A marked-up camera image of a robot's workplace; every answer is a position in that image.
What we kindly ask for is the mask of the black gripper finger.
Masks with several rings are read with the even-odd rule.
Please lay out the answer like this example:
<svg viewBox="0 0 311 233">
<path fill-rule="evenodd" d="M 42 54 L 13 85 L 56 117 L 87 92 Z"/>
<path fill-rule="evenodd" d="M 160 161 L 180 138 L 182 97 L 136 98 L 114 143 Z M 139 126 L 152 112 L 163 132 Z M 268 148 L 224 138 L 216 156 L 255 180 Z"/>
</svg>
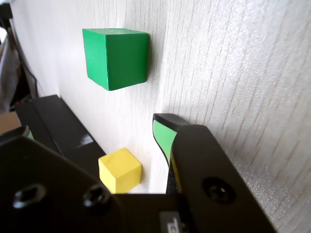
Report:
<svg viewBox="0 0 311 233">
<path fill-rule="evenodd" d="M 119 203 L 73 163 L 23 135 L 0 137 L 3 233 L 125 233 Z"/>
<path fill-rule="evenodd" d="M 259 206 L 211 131 L 175 114 L 153 115 L 153 136 L 169 167 L 167 190 L 185 198 L 192 233 L 273 233 Z"/>
</svg>

